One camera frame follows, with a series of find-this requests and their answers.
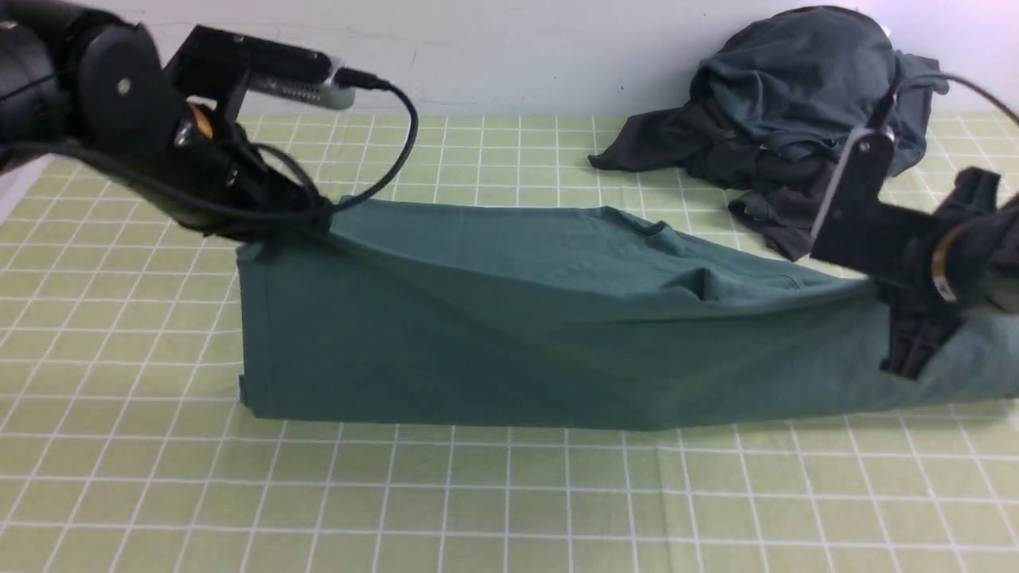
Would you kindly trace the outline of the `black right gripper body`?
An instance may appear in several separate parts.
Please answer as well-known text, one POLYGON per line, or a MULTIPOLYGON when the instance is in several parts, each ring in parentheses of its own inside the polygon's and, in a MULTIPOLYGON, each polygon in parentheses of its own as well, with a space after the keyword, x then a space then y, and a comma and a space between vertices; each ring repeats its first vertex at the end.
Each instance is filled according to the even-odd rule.
POLYGON ((889 308, 888 355, 881 370, 917 380, 940 349, 971 317, 1003 312, 1001 177, 965 168, 933 212, 931 231, 913 240, 919 266, 905 287, 878 282, 889 308))

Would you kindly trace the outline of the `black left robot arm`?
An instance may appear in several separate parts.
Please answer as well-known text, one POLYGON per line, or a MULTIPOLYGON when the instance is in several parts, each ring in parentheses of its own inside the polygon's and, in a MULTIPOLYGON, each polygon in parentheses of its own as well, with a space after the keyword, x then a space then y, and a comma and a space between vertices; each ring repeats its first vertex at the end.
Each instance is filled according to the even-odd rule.
POLYGON ((196 25, 163 62, 150 30, 68 1, 2 4, 2 167, 79 160, 190 231, 255 242, 321 228, 308 175, 269 166, 239 124, 245 95, 353 105, 326 53, 196 25))

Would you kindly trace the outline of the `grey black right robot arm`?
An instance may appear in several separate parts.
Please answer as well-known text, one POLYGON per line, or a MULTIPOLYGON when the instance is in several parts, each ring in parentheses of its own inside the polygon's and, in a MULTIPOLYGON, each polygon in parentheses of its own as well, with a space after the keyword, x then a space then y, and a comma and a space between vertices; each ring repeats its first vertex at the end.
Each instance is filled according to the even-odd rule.
POLYGON ((870 276, 889 308, 884 373, 918 380, 969 319, 1017 314, 1017 200, 998 206, 1000 180, 969 167, 931 213, 878 206, 884 261, 870 276))

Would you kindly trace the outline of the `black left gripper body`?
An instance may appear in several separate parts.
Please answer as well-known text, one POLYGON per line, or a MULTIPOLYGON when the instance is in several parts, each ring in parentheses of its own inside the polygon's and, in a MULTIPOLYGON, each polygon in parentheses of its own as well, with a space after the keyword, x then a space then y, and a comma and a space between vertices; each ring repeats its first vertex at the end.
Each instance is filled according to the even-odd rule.
POLYGON ((253 142, 236 117, 175 100, 163 121, 163 212, 175 224, 234 242, 328 225, 334 203, 291 156, 253 142))

